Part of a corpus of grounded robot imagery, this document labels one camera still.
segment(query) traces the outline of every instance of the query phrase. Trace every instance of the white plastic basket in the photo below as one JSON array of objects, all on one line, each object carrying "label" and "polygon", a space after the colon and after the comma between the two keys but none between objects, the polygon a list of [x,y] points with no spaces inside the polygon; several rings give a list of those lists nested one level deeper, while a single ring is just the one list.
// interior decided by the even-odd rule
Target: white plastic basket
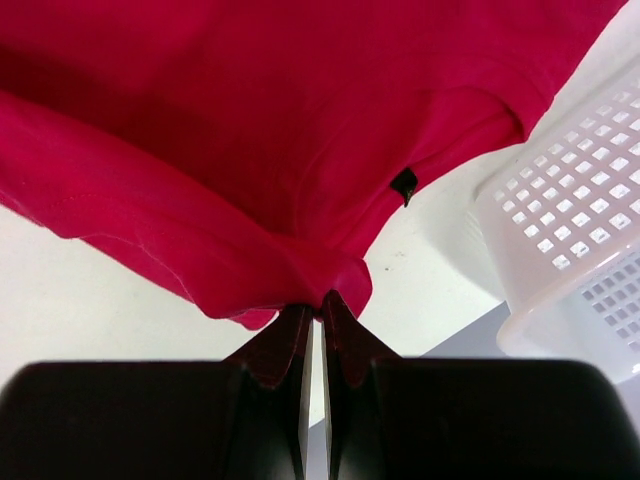
[{"label": "white plastic basket", "polygon": [[640,61],[479,193],[511,317],[508,355],[640,372]]}]

